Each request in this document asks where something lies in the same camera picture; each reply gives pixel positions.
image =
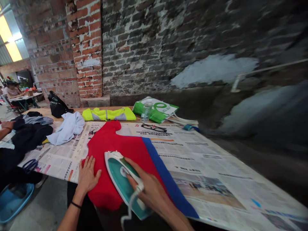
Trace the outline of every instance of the blue bucket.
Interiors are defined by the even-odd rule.
[[[7,186],[0,194],[0,224],[9,222],[27,204],[34,190],[34,184],[20,184],[25,189],[21,198],[17,193],[13,193]]]

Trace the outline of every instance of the hand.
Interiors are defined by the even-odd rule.
[[[146,173],[131,159],[125,158],[125,160],[131,164],[143,181],[144,190],[139,194],[139,198],[148,207],[150,207],[162,218],[166,218],[170,211],[176,210],[176,207],[167,196],[163,186],[154,175]],[[127,175],[127,179],[134,190],[136,190],[136,186],[138,185],[137,182],[130,175]]]
[[[90,158],[87,157],[84,165],[82,166],[82,161],[79,163],[79,178],[78,178],[78,186],[76,192],[81,192],[81,194],[86,194],[88,191],[92,190],[102,173],[102,170],[98,170],[96,176],[94,176],[94,164],[95,158],[91,156]]]
[[[13,125],[14,125],[15,122],[16,121],[4,121],[4,122],[2,122],[1,125],[2,125],[2,128],[7,127],[9,129],[13,130]]]

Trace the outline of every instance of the black backpack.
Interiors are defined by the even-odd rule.
[[[61,118],[61,116],[67,112],[74,112],[74,109],[69,109],[53,91],[49,92],[48,100],[50,102],[51,114],[56,118]]]

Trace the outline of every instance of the brick column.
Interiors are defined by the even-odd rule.
[[[102,96],[101,1],[66,0],[66,14],[81,98]]]
[[[65,0],[12,0],[11,5],[45,99],[52,90],[68,107],[80,107]]]

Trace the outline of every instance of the window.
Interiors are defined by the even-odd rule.
[[[0,0],[0,65],[29,58],[13,11],[7,2]]]

